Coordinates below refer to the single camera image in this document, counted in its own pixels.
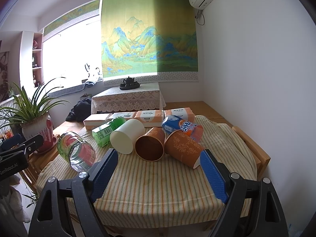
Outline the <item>green landscape roller blind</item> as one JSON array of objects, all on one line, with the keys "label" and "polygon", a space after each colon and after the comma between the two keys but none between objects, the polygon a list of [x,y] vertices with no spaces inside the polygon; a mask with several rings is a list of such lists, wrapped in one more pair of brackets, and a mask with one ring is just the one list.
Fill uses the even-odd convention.
[{"label": "green landscape roller blind", "polygon": [[102,0],[104,79],[198,80],[194,9],[189,0]]}]

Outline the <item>white red flower pot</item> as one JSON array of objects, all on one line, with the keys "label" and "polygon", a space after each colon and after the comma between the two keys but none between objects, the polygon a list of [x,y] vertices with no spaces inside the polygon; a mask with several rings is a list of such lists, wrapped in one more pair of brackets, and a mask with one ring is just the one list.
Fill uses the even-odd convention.
[{"label": "white red flower pot", "polygon": [[57,138],[53,134],[53,122],[48,112],[20,126],[27,140],[38,134],[43,137],[43,145],[38,149],[39,153],[51,150],[57,143]]}]

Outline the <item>far right orange tissue pack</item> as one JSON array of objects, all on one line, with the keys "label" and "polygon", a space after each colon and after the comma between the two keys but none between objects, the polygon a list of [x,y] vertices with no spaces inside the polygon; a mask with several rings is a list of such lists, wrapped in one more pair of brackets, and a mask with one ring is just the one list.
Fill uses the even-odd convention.
[{"label": "far right orange tissue pack", "polygon": [[190,108],[177,108],[165,110],[165,116],[174,115],[178,116],[186,121],[194,122],[195,115]]}]

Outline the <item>green plastic cup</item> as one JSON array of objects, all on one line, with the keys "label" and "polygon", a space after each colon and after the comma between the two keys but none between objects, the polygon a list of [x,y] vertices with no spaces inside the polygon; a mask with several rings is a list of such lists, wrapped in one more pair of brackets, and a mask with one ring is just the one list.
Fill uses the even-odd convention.
[{"label": "green plastic cup", "polygon": [[104,147],[110,143],[110,135],[118,127],[123,125],[126,122],[126,119],[123,117],[116,117],[105,124],[94,128],[92,130],[92,136],[97,142],[98,146]]}]

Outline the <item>white wall shelf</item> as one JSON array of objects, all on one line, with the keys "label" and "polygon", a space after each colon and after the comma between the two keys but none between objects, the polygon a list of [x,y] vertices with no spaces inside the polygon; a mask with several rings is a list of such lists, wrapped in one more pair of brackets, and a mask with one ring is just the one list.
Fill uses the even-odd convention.
[{"label": "white wall shelf", "polygon": [[20,86],[24,86],[28,96],[43,83],[42,51],[43,34],[22,31],[19,54]]}]

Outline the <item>low table lace cloth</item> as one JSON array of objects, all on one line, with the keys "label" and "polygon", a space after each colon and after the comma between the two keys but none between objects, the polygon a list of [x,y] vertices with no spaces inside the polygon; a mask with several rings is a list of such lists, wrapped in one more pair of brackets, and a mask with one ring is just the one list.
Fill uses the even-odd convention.
[{"label": "low table lace cloth", "polygon": [[162,110],[165,100],[157,82],[141,84],[139,88],[120,90],[112,87],[92,97],[91,113],[112,113],[139,110]]}]

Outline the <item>raised roller blind left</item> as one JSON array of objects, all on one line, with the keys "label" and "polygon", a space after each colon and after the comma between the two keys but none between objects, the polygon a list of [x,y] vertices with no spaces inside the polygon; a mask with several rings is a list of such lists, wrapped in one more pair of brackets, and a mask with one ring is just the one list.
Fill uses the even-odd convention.
[{"label": "raised roller blind left", "polygon": [[59,17],[55,21],[51,22],[44,28],[44,39],[49,39],[59,32],[78,24],[89,18],[93,18],[99,15],[100,0],[95,0],[83,6],[80,6],[63,16]]}]

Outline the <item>orange tissue pack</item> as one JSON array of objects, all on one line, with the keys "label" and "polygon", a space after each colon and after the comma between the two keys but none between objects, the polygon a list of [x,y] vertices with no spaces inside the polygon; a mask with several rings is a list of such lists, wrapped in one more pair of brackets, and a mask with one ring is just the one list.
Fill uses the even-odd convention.
[{"label": "orange tissue pack", "polygon": [[178,116],[186,121],[194,122],[195,115],[190,108],[177,108],[165,110],[165,116],[174,115]]},{"label": "orange tissue pack", "polygon": [[161,127],[165,114],[163,110],[144,110],[138,111],[134,118],[142,122],[145,128]]}]

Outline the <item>blue orange plastic cup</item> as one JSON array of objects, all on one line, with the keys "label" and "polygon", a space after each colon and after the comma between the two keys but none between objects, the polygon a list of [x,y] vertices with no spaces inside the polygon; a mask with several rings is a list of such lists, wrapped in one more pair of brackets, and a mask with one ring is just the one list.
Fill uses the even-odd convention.
[{"label": "blue orange plastic cup", "polygon": [[170,135],[174,131],[182,130],[186,135],[196,142],[200,142],[204,129],[201,125],[187,121],[176,115],[168,115],[162,122],[162,128]]}]

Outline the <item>black bag on floor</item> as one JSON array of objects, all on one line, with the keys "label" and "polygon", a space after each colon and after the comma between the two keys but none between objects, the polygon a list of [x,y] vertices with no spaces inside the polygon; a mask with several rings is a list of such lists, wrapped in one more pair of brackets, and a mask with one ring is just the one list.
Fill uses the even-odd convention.
[{"label": "black bag on floor", "polygon": [[69,112],[65,121],[83,122],[91,115],[91,98],[80,100]]}]

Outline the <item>brown patterned paper cup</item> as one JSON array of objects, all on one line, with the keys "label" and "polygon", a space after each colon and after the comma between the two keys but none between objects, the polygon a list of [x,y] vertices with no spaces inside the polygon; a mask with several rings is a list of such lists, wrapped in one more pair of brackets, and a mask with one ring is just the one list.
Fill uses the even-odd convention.
[{"label": "brown patterned paper cup", "polygon": [[195,169],[200,165],[200,154],[204,148],[182,130],[177,130],[167,137],[164,150],[174,159]]}]

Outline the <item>white paper cup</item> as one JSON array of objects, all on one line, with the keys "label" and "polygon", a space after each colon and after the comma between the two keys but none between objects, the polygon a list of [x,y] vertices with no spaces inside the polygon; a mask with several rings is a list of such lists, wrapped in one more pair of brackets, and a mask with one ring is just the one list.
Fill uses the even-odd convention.
[{"label": "white paper cup", "polygon": [[142,122],[129,119],[110,134],[110,143],[117,152],[128,155],[133,152],[136,140],[144,133]]}]

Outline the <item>brown paper cup open-facing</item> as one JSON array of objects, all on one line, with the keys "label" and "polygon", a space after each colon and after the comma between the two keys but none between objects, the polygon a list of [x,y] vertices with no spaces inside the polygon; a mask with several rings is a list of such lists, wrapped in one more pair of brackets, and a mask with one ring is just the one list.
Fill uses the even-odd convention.
[{"label": "brown paper cup open-facing", "polygon": [[165,151],[165,133],[162,127],[153,127],[135,142],[136,154],[143,160],[155,162],[160,160]]}]

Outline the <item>wooden slatted plant stand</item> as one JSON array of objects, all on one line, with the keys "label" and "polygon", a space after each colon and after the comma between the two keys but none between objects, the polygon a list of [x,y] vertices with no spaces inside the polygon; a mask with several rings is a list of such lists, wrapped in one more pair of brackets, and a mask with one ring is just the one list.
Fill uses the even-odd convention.
[{"label": "wooden slatted plant stand", "polygon": [[[83,122],[63,122],[60,126],[53,130],[55,137],[59,137],[65,132],[74,131],[79,132],[84,127]],[[58,155],[57,145],[52,147],[51,150],[44,154],[31,154],[29,157],[29,166],[27,169],[20,172],[21,177],[31,189],[32,192],[36,193],[36,182],[38,180],[40,172],[44,167],[51,161],[53,161]]]}]

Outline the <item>black teapot on tray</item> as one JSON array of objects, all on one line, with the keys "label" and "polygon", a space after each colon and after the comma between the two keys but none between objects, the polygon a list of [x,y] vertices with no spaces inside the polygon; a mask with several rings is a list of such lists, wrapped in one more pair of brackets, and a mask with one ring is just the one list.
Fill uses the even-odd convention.
[{"label": "black teapot on tray", "polygon": [[123,82],[120,84],[119,88],[120,90],[131,90],[131,89],[137,89],[140,87],[140,83],[135,80],[135,78],[127,77],[123,80]]}]

